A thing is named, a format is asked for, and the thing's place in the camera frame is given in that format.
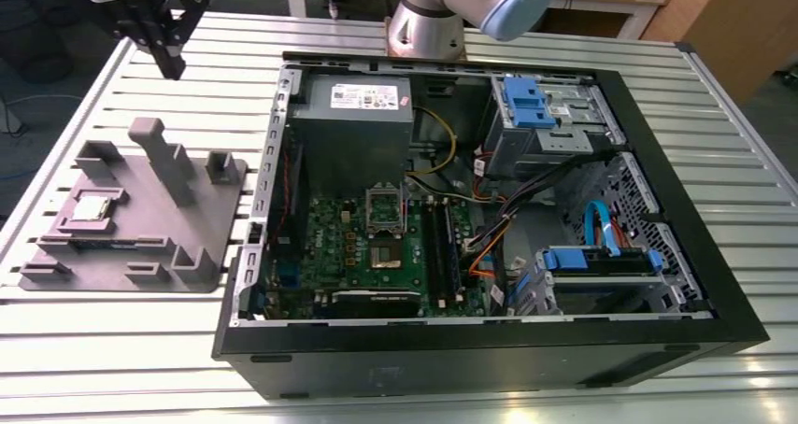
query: floor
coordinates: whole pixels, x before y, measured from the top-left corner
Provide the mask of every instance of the floor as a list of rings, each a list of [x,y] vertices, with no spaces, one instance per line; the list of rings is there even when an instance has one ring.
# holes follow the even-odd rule
[[[381,21],[381,0],[334,1],[341,10],[341,19]],[[288,3],[285,0],[213,0],[210,9],[285,15]],[[308,14],[316,18],[328,17],[325,0],[308,0]],[[85,94],[116,43],[85,22],[60,29],[58,33],[73,57],[70,75],[56,83],[30,85],[0,62],[0,92],[8,101],[30,95]],[[10,108],[28,126],[28,132],[18,139],[0,133],[0,225],[18,201],[77,105],[78,102],[66,97],[42,97]],[[798,152],[794,151],[798,148],[798,90],[783,86],[773,77],[743,105],[743,112],[792,176],[798,177]]]

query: processor chip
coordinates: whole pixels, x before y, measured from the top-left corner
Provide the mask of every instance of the processor chip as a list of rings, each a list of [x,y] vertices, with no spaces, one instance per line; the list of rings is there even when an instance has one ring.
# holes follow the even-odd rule
[[[100,221],[110,205],[110,199],[100,195],[85,195],[72,210],[72,221]]]

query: ram slot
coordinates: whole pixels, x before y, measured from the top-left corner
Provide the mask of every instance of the ram slot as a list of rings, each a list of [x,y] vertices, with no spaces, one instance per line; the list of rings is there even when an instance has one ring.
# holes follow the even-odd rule
[[[460,254],[457,252],[457,242],[453,231],[453,220],[451,219],[451,208],[448,203],[437,205],[437,230],[439,230],[439,248],[443,251],[444,260],[444,285],[445,295],[451,302],[463,301],[460,295]]]
[[[443,251],[437,240],[437,226],[435,219],[435,205],[428,203],[421,208],[421,232],[424,242],[424,256],[427,263],[427,294],[429,305],[445,307],[447,301],[443,294]]]

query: wooden cabinet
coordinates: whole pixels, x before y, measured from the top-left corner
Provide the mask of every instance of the wooden cabinet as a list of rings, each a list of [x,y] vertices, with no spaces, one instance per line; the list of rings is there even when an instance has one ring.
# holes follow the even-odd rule
[[[691,43],[741,103],[798,50],[798,0],[671,0],[641,39]]]

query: slotted metal table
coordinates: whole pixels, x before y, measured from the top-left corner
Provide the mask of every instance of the slotted metal table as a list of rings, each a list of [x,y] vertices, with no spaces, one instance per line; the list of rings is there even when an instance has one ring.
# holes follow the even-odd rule
[[[767,325],[769,342],[735,356],[696,361],[627,389],[266,403],[209,356],[224,279],[209,294],[17,287],[30,239],[46,231],[80,175],[72,159],[86,139],[134,152],[126,126],[156,116],[166,141],[189,153],[228,149],[257,167],[281,52],[380,55],[383,46],[381,23],[210,13],[185,46],[182,80],[169,81],[150,57],[120,44],[0,233],[0,420],[798,422],[798,190],[703,63],[669,44],[561,35],[499,44],[467,33],[471,60],[623,75]],[[254,180],[248,174],[248,186]],[[250,201],[244,194],[240,214]]]

